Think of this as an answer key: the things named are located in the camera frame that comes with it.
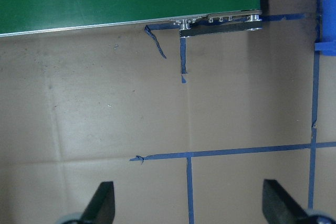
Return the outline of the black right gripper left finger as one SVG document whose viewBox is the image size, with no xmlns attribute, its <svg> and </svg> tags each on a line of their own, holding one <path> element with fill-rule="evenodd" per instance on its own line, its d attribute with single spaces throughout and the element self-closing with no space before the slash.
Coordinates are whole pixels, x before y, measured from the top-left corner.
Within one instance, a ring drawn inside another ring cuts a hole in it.
<svg viewBox="0 0 336 224">
<path fill-rule="evenodd" d="M 113 223 L 115 218 L 114 184 L 101 182 L 81 215 L 80 223 Z"/>
</svg>

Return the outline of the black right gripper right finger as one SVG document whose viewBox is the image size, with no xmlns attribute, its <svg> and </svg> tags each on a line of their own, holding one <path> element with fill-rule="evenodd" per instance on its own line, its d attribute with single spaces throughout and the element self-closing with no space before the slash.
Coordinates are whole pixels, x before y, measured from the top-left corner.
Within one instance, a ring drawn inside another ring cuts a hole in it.
<svg viewBox="0 0 336 224">
<path fill-rule="evenodd" d="M 276 180 L 265 179 L 262 188 L 262 211 L 267 223 L 315 223 L 315 217 L 310 217 Z"/>
</svg>

